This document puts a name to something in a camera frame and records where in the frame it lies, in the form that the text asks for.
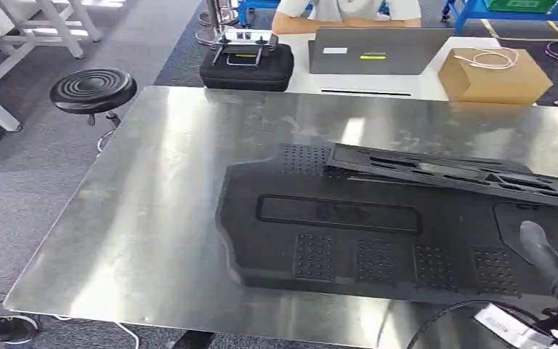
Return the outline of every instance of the laptop lid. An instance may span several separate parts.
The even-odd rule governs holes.
[[[447,28],[319,28],[311,74],[419,75],[442,48]]]

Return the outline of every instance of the person's arm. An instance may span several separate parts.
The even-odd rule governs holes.
[[[281,0],[272,20],[272,31],[276,34],[315,33],[318,27],[342,27],[342,22],[308,20],[302,13],[310,0]]]
[[[315,33],[319,27],[343,27],[343,22],[329,22],[325,20],[309,20],[304,17],[291,17],[277,11],[272,20],[272,31],[275,34]]]
[[[409,20],[364,20],[362,18],[346,18],[345,27],[387,27],[387,28],[420,28],[420,18]]]

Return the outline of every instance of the metal tabletop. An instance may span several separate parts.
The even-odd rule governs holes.
[[[558,108],[148,87],[6,308],[404,348],[439,306],[248,288],[228,273],[214,221],[226,166],[276,143],[330,142],[515,160],[558,176]],[[444,317],[422,348],[504,348],[470,314]]]

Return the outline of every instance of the black foam insert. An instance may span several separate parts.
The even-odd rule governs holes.
[[[558,178],[482,162],[337,144],[329,166],[558,206]]]
[[[546,227],[558,249],[558,206],[326,167],[330,153],[280,145],[228,168],[217,219],[245,285],[439,303],[550,295],[518,227]]]

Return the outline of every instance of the black carrying case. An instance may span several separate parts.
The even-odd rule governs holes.
[[[216,53],[209,50],[200,66],[200,76],[209,89],[275,92],[288,89],[294,70],[294,56],[290,46],[278,44],[268,56],[262,57],[258,66],[229,65],[227,54],[223,54],[213,65]]]

